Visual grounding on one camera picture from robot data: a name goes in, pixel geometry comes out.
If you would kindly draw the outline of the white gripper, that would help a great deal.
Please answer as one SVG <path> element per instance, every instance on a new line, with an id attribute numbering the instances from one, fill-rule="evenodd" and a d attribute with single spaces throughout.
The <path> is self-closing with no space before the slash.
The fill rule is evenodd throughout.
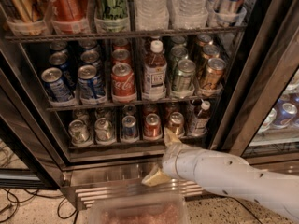
<path id="1" fill-rule="evenodd" d="M 154 166 L 142 179 L 141 183 L 155 187 L 175 179 L 195 180 L 194 168 L 200 147 L 182 144 L 180 139 L 168 128 L 164 127 L 164 144 L 168 147 L 162 158 L 162 167 Z"/>

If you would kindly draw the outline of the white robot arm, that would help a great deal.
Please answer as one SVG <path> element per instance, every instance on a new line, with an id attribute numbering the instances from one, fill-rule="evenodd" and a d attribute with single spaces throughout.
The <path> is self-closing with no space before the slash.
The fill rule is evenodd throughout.
<path id="1" fill-rule="evenodd" d="M 257 203 L 299 222 L 299 177 L 256 169 L 241 157 L 191 147 L 164 129 L 162 163 L 142 183 L 154 187 L 172 179 L 192 181 L 204 190 Z"/>

